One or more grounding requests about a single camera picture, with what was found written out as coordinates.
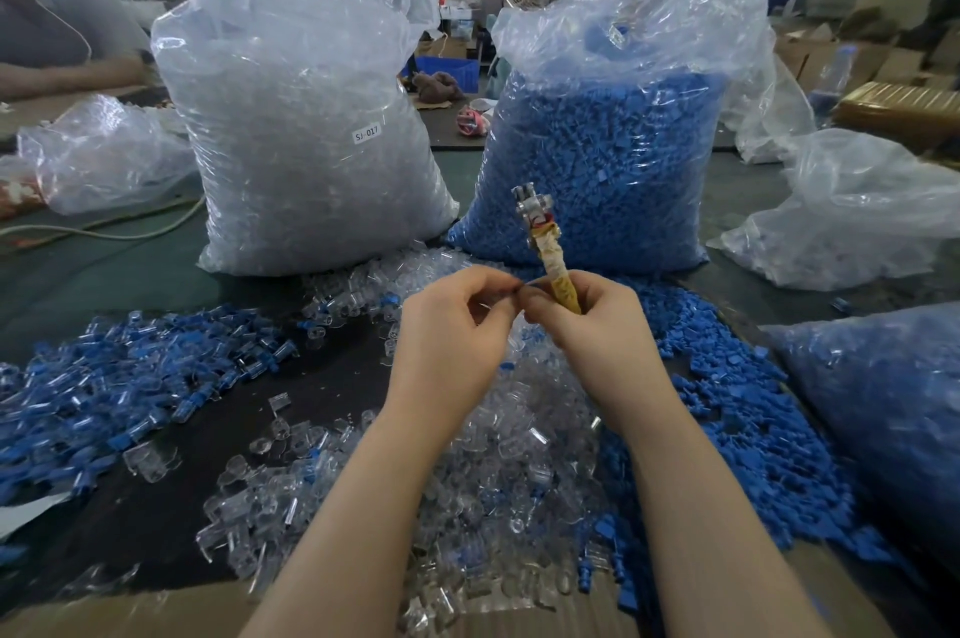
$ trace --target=forearm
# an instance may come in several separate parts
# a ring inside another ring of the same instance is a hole
[[[0,100],[13,101],[78,91],[142,85],[147,67],[136,56],[92,61],[82,66],[27,69],[0,64]]]
[[[829,630],[726,462],[676,397],[625,418],[671,638],[814,638]]]
[[[241,638],[392,636],[417,507],[441,447],[385,408]]]

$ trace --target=person's right hand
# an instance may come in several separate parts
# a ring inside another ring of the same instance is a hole
[[[542,325],[566,353],[582,386],[617,427],[656,399],[677,400],[637,294],[586,271],[571,271],[583,314],[557,304],[546,279],[517,297],[531,324]]]

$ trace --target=yellow tape wrapped handle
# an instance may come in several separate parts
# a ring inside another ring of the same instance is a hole
[[[570,280],[570,272],[564,264],[564,250],[560,248],[560,228],[552,221],[545,226],[537,226],[533,233],[539,257],[543,260],[547,279],[553,288],[553,295],[557,301],[572,311],[581,314],[580,302],[577,301],[577,290]]]

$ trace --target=person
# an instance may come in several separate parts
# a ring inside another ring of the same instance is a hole
[[[120,0],[0,0],[0,101],[143,84],[149,49]]]
[[[421,492],[493,381],[521,310],[566,353],[630,449],[667,635],[830,634],[677,397],[637,295],[594,274],[570,278],[582,315],[542,281],[525,286],[483,266],[406,300],[383,409],[241,638],[395,634]]]

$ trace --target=bag of blue plastic parts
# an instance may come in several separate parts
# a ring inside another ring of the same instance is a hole
[[[511,189],[556,201],[568,266],[652,274],[696,266],[700,198],[727,83],[771,54],[766,0],[560,0],[504,9],[512,72],[473,205],[448,242],[537,263]]]
[[[863,483],[960,574],[960,303],[763,329]]]

